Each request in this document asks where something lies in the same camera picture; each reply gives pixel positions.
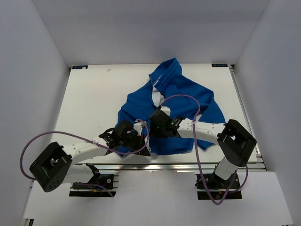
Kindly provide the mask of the blue zip jacket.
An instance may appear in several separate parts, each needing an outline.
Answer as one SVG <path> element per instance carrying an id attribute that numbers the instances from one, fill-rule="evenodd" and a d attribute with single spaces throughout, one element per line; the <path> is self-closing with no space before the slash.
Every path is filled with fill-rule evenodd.
<path id="1" fill-rule="evenodd" d="M 118 123 L 136 119 L 149 122 L 150 115 L 166 99 L 165 106 L 171 110 L 171 117 L 183 116 L 193 119 L 200 110 L 199 121 L 224 123 L 225 118 L 214 100 L 214 92 L 186 78 L 176 58 L 162 62 L 149 81 L 135 92 L 128 94 L 127 101 L 118 112 Z"/>

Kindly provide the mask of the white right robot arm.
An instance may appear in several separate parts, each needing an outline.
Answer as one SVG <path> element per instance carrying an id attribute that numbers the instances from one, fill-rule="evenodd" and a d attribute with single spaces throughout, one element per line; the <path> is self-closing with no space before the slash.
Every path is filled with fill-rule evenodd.
<path id="1" fill-rule="evenodd" d="M 150 135 L 156 138 L 196 138 L 218 145 L 224 157 L 210 176 L 203 176 L 195 185 L 199 189 L 225 189 L 234 172 L 247 166 L 256 139 L 237 120 L 214 124 L 182 116 L 171 118 L 169 113 L 168 107 L 159 107 L 150 116 Z"/>

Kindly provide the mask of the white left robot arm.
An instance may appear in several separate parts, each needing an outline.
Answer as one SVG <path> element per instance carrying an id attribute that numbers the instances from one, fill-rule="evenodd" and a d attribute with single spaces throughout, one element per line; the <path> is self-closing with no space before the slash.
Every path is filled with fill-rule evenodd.
<path id="1" fill-rule="evenodd" d="M 123 120 L 92 140 L 82 138 L 81 143 L 71 145 L 52 142 L 31 164 L 30 172 L 46 193 L 67 183 L 102 187 L 99 169 L 87 161 L 111 153 L 122 157 L 130 154 L 150 156 L 149 134 L 143 134 L 147 128 L 147 123 L 142 120 L 136 120 L 135 124 Z"/>

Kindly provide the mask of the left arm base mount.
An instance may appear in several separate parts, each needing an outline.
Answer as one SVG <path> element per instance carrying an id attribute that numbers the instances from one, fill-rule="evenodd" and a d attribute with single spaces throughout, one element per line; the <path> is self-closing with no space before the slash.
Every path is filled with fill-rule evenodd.
<path id="1" fill-rule="evenodd" d="M 119 185 L 119 174 L 101 173 L 95 175 L 89 182 L 71 183 L 70 197 L 113 198 Z"/>

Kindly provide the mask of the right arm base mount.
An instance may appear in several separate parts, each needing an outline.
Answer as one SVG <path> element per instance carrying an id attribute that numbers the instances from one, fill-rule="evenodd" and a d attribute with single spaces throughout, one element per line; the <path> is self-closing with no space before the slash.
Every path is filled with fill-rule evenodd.
<path id="1" fill-rule="evenodd" d="M 212 195 L 212 197 L 215 200 L 219 201 L 219 200 L 221 200 L 226 189 L 228 188 L 229 184 L 231 183 L 233 176 L 231 175 L 230 178 L 226 181 L 219 181 L 219 180 L 213 181 L 211 179 L 211 173 L 208 173 L 208 174 L 204 174 L 204 178 L 206 180 L 206 184 L 207 184 L 210 194 Z M 225 199 L 226 200 L 242 200 L 241 191 L 238 190 L 240 188 L 240 186 L 241 186 L 241 184 L 240 184 L 238 175 L 236 175 L 235 180 L 234 180 L 230 190 L 228 191 L 228 194 L 225 197 Z M 202 183 L 200 174 L 196 174 L 195 187 L 197 188 L 198 200 L 210 200 L 210 198 L 205 190 L 205 187 Z"/>

